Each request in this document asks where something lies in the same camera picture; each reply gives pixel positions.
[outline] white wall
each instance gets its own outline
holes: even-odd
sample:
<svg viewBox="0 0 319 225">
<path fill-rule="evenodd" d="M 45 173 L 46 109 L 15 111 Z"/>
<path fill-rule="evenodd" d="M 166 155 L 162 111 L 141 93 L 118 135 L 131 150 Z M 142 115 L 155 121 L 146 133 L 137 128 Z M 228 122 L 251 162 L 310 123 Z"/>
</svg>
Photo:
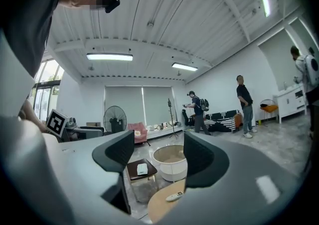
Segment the white wall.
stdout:
<svg viewBox="0 0 319 225">
<path fill-rule="evenodd" d="M 85 79 L 82 84 L 74 81 L 66 72 L 60 84 L 60 92 L 56 109 L 61 113 L 74 117 L 79 126 L 87 122 L 100 122 L 103 125 L 105 86 L 159 86 L 172 87 L 177 118 L 184 123 L 181 116 L 182 104 L 189 103 L 183 81 L 163 79 Z"/>
<path fill-rule="evenodd" d="M 208 100 L 209 113 L 241 110 L 236 93 L 238 75 L 244 77 L 245 85 L 254 101 L 255 120 L 264 119 L 260 102 L 273 99 L 278 87 L 268 61 L 256 43 L 190 82 L 186 89 L 195 91 L 200 98 Z"/>
<path fill-rule="evenodd" d="M 56 109 L 69 117 L 74 117 L 78 126 L 87 122 L 103 125 L 104 88 L 100 84 L 78 84 L 66 72 L 60 84 Z"/>
<path fill-rule="evenodd" d="M 290 54 L 293 45 L 284 29 L 259 45 L 272 68 L 279 91 L 285 89 L 285 84 L 286 87 L 293 85 L 294 76 L 299 74 Z"/>
</svg>

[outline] round table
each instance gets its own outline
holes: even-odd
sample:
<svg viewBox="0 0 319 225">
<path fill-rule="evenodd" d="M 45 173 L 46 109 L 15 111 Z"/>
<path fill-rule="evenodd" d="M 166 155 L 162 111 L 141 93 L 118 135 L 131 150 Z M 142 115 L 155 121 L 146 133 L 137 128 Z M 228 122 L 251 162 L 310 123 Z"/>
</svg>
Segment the round table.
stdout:
<svg viewBox="0 0 319 225">
<path fill-rule="evenodd" d="M 166 198 L 177 192 L 184 193 L 185 179 L 173 183 L 158 192 L 156 192 L 150 199 L 148 204 L 149 217 L 153 223 L 159 221 L 166 213 L 168 213 L 178 202 L 167 202 Z"/>
</svg>

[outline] light stand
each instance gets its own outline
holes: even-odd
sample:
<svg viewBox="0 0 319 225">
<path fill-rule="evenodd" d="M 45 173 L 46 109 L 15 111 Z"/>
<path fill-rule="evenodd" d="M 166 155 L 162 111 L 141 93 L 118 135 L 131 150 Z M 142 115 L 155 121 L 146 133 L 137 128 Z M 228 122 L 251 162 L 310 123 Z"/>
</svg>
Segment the light stand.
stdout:
<svg viewBox="0 0 319 225">
<path fill-rule="evenodd" d="M 168 103 L 169 112 L 170 112 L 170 117 L 171 117 L 171 124 L 172 124 L 172 126 L 173 126 L 173 134 L 170 135 L 170 138 L 171 138 L 172 136 L 175 136 L 176 139 L 178 139 L 178 135 L 175 133 L 175 129 L 174 129 L 173 114 L 171 113 L 171 102 L 170 102 L 169 99 L 168 99 L 168 102 L 167 102 L 167 103 Z"/>
</svg>

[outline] curtain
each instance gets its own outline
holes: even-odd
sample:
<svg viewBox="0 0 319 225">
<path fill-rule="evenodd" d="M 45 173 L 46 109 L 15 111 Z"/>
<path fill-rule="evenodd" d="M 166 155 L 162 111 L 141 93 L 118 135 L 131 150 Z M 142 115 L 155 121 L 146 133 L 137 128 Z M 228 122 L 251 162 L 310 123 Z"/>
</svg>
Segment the curtain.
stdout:
<svg viewBox="0 0 319 225">
<path fill-rule="evenodd" d="M 123 109 L 127 123 L 145 124 L 141 87 L 106 87 L 105 111 L 111 106 Z"/>
<path fill-rule="evenodd" d="M 170 122 L 168 99 L 171 102 L 173 120 L 176 120 L 175 104 L 171 87 L 143 87 L 147 125 Z"/>
</svg>

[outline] person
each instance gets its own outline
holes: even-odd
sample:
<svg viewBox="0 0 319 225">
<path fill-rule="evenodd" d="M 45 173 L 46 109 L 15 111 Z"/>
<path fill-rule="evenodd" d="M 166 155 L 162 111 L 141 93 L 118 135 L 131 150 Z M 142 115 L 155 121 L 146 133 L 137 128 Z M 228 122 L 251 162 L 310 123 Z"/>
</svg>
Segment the person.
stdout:
<svg viewBox="0 0 319 225">
<path fill-rule="evenodd" d="M 65 7 L 99 9 L 107 7 L 111 0 L 3 0 L 6 5 L 1 16 L 0 28 L 15 56 L 26 71 L 35 77 L 45 50 L 52 22 L 52 14 L 58 4 Z M 36 117 L 26 99 L 19 116 L 35 123 L 42 132 L 46 128 Z"/>
<path fill-rule="evenodd" d="M 253 136 L 250 133 L 256 133 L 257 130 L 254 129 L 251 125 L 251 121 L 253 120 L 253 100 L 244 85 L 244 78 L 239 75 L 236 78 L 238 87 L 237 87 L 237 97 L 240 100 L 241 108 L 243 109 L 244 114 L 244 135 L 245 138 L 252 138 Z"/>
<path fill-rule="evenodd" d="M 200 127 L 203 129 L 206 135 L 210 135 L 208 132 L 206 125 L 204 123 L 204 111 L 200 108 L 200 98 L 195 95 L 194 91 L 190 91 L 188 95 L 191 98 L 192 103 L 190 105 L 185 106 L 186 108 L 194 108 L 195 112 L 195 132 L 199 133 Z"/>
<path fill-rule="evenodd" d="M 315 107 L 313 103 L 319 99 L 319 87 L 318 86 L 313 86 L 311 85 L 306 69 L 305 69 L 305 63 L 304 59 L 305 56 L 301 55 L 299 53 L 299 49 L 295 46 L 292 46 L 290 49 L 290 53 L 293 57 L 293 60 L 295 61 L 295 65 L 298 69 L 299 75 L 294 77 L 294 82 L 299 84 L 303 83 L 304 85 L 304 92 L 306 94 L 306 98 L 309 104 L 309 109 L 310 109 L 310 132 L 309 136 L 312 139 L 314 135 L 314 117 L 315 117 Z"/>
</svg>

